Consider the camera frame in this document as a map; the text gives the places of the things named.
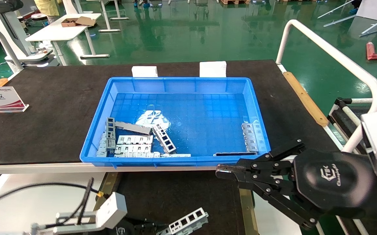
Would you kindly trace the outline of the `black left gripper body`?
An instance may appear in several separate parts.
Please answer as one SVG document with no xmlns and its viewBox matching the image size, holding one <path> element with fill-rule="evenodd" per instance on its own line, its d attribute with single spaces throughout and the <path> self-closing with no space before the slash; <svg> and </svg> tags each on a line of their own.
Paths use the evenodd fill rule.
<svg viewBox="0 0 377 235">
<path fill-rule="evenodd" d="M 123 218 L 115 227 L 116 235 L 140 235 L 143 220 L 137 218 Z"/>
</svg>

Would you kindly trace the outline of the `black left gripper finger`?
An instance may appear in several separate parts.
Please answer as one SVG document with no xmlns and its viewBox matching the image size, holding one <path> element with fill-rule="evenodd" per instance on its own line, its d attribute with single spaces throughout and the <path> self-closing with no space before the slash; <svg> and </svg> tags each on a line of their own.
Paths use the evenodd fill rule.
<svg viewBox="0 0 377 235">
<path fill-rule="evenodd" d="M 166 227 L 168 227 L 168 224 L 151 222 L 151 223 L 142 223 L 142 224 L 136 225 L 136 230 L 137 231 L 145 231 L 145 230 L 159 231 Z"/>
</svg>

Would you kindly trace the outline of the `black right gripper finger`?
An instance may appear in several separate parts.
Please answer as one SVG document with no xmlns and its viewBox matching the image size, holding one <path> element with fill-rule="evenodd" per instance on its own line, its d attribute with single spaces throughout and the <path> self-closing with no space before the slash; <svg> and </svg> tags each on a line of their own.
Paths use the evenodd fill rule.
<svg viewBox="0 0 377 235">
<path fill-rule="evenodd" d="M 235 174 L 235 173 L 262 173 L 271 172 L 275 174 L 287 174 L 294 165 L 287 160 L 290 156 L 297 156 L 306 150 L 305 144 L 300 139 L 290 140 L 281 146 L 272 149 L 270 152 L 254 159 L 240 158 L 233 164 L 218 164 L 217 174 Z"/>
<path fill-rule="evenodd" d="M 281 186 L 271 176 L 262 176 L 257 173 L 218 173 L 218 178 L 234 180 L 240 189 L 255 192 L 278 211 L 289 217 L 303 229 L 312 229 L 319 219 L 318 209 L 298 192 L 284 192 L 292 189 L 292 182 L 287 180 L 287 186 Z"/>
</svg>

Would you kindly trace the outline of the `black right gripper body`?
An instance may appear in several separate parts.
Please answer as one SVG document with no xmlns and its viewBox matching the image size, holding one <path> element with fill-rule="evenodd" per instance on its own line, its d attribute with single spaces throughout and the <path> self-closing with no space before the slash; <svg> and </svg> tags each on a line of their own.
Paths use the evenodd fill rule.
<svg viewBox="0 0 377 235">
<path fill-rule="evenodd" d="M 308 149 L 294 159 L 297 190 L 325 213 L 348 218 L 376 216 L 376 176 L 368 157 Z"/>
</svg>

